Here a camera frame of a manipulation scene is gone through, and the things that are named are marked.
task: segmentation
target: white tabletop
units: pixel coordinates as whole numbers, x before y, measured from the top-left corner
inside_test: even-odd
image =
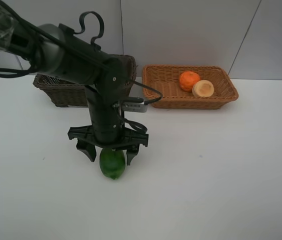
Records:
[[[85,108],[0,79],[0,240],[282,240],[282,81],[233,80],[220,110],[127,113],[148,127],[124,175],[69,140]]]

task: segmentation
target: wicker basket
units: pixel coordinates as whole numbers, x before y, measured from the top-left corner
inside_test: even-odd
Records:
[[[208,80],[214,85],[211,97],[196,97],[192,92],[185,92],[179,87],[179,77],[185,71],[193,71],[201,80]],[[143,68],[143,84],[163,94],[163,99],[152,104],[162,109],[219,109],[223,105],[238,99],[239,94],[227,73],[217,66],[184,65],[146,65]],[[144,88],[148,99],[158,96]]]
[[[137,77],[137,65],[133,56],[113,55],[119,58],[126,66],[128,76],[132,80]],[[42,74],[36,75],[33,85],[44,91],[57,107],[87,107],[87,99],[84,85],[74,84],[55,77]],[[125,84],[125,95],[129,96],[132,83]]]

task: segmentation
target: green lime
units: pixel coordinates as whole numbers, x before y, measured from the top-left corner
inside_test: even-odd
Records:
[[[99,162],[103,175],[113,180],[118,179],[126,169],[126,159],[122,150],[102,149]]]

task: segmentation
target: orange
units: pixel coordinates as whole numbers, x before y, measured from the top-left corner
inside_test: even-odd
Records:
[[[192,92],[193,86],[200,81],[200,76],[194,71],[185,71],[179,78],[180,88],[186,92]]]

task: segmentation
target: black robotic arm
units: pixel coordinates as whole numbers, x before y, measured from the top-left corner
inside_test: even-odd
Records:
[[[99,35],[90,44],[75,35],[85,31],[84,19],[94,14],[100,23]],[[146,85],[128,78],[121,61],[103,51],[95,43],[104,33],[104,22],[96,12],[84,12],[80,18],[81,31],[60,24],[44,24],[36,27],[16,14],[0,0],[0,49],[28,60],[28,70],[0,68],[1,78],[16,78],[30,73],[60,78],[85,85],[92,125],[71,127],[69,139],[77,139],[77,149],[94,162],[96,148],[126,150],[127,165],[139,152],[140,144],[148,146],[149,135],[142,124],[129,121],[125,110],[138,106],[135,112],[144,112],[148,104],[159,101],[162,94]],[[141,98],[125,97],[127,81],[154,91],[158,98],[143,101]]]

